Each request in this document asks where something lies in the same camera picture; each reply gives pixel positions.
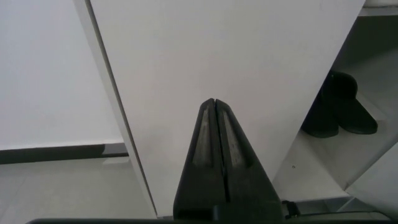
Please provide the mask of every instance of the shelf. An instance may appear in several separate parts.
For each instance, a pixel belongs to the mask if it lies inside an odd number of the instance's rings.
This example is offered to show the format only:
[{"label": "shelf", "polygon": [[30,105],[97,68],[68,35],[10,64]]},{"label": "shelf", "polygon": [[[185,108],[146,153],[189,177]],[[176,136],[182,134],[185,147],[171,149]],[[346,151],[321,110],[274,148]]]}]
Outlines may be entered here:
[{"label": "shelf", "polygon": [[364,7],[358,16],[396,16],[398,15],[398,7]]},{"label": "shelf", "polygon": [[306,201],[346,197],[307,136],[299,132],[272,184],[281,200]]}]

